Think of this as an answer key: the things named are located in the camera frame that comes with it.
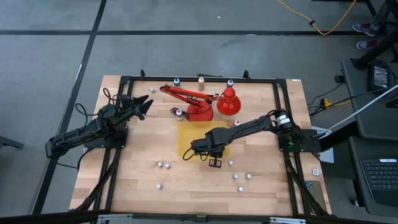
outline gray floor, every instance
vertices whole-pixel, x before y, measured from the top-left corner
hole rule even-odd
[[[329,29],[349,2],[285,0],[292,8]],[[99,0],[1,0],[1,29],[91,30]],[[338,30],[369,21],[364,4],[355,5]],[[306,20],[276,1],[108,0],[100,30],[312,30]],[[241,77],[299,78],[307,101],[336,86],[340,61],[360,57],[355,43],[364,37],[283,37],[229,35],[97,36],[77,102],[93,111],[103,75],[192,76],[197,73]],[[0,217],[25,215],[45,163],[44,143],[57,131],[75,81],[88,36],[0,35],[0,135],[25,142],[23,150],[0,150]],[[389,52],[383,55],[391,59]],[[327,98],[338,101],[343,85]],[[313,125],[329,127],[352,113],[350,105],[320,113]],[[69,129],[84,117],[74,113]],[[62,157],[76,164],[81,147]],[[67,211],[76,171],[57,167],[44,212]],[[333,213],[343,218],[397,223],[354,207],[352,183],[326,178]],[[153,221],[135,220],[140,223]]]

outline sneaker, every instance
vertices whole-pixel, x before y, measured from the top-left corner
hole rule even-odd
[[[370,50],[377,45],[377,40],[363,40],[356,43],[356,48],[359,50]]]
[[[356,32],[362,32],[370,37],[375,37],[379,31],[378,26],[373,26],[371,24],[354,24],[353,29]]]

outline keyboard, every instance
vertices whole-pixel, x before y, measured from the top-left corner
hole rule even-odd
[[[371,159],[361,165],[376,203],[398,207],[398,159]]]

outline yellow cable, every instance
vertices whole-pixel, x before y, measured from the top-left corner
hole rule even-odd
[[[277,1],[278,1],[279,3],[281,3],[282,5],[284,5],[288,10],[292,11],[293,13],[295,13],[295,14],[297,14],[297,15],[299,15],[299,16],[302,16],[302,17],[308,19],[308,21],[310,21],[310,22],[312,21],[312,19],[308,18],[306,15],[303,15],[303,14],[301,14],[301,13],[299,13],[299,12],[296,12],[296,11],[294,11],[293,9],[291,9],[290,7],[288,7],[288,6],[287,6],[285,3],[283,3],[282,1],[280,1],[280,0],[277,0]],[[348,10],[346,11],[346,13],[343,15],[343,17],[342,17],[342,18],[337,22],[337,24],[336,24],[331,30],[329,30],[328,32],[322,33],[322,32],[318,29],[317,25],[315,25],[315,23],[313,23],[312,26],[313,26],[313,27],[318,31],[318,33],[321,34],[321,35],[328,35],[328,34],[330,34],[330,33],[331,33],[334,29],[336,29],[336,28],[340,25],[340,23],[344,20],[344,18],[347,16],[347,14],[350,12],[350,10],[353,8],[355,2],[356,2],[356,0],[353,1],[353,3],[350,5],[350,7],[349,7]]]
[[[343,106],[343,105],[346,105],[346,104],[348,104],[348,103],[351,103],[351,100],[346,101],[346,102],[342,102],[342,103],[335,104],[334,106]]]

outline wooden tabletop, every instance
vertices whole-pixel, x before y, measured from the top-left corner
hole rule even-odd
[[[96,109],[108,99],[102,88],[112,95],[118,92],[120,76],[105,75],[99,91]],[[220,169],[208,166],[208,162],[183,161],[177,155],[178,121],[170,113],[173,107],[187,109],[188,104],[159,91],[159,87],[172,82],[135,81],[133,96],[149,95],[154,102],[146,119],[133,118],[128,122],[129,134],[122,150],[112,212],[124,213],[172,213],[207,215],[292,215],[287,185],[284,158],[279,151],[277,136],[262,132],[235,140],[228,157],[223,158]],[[198,91],[196,82],[182,82],[182,88]],[[204,93],[222,93],[225,83],[205,83]],[[310,129],[307,104],[300,80],[287,80],[290,104],[294,121],[302,129]],[[234,116],[218,112],[213,103],[213,121],[226,121],[230,126],[238,119],[244,123],[275,109],[272,84],[235,83],[233,88],[242,103],[241,111]],[[279,90],[284,107],[283,93]],[[93,190],[100,175],[104,149],[95,149],[81,162],[70,208],[79,206]],[[227,165],[232,159],[234,164]],[[316,180],[322,185],[326,207],[331,213],[322,168],[317,158],[301,153],[305,180]],[[171,168],[159,168],[158,162],[170,164]],[[312,175],[312,169],[320,175]],[[108,186],[103,191],[101,208],[104,207]],[[295,186],[299,211],[302,201],[299,188]]]

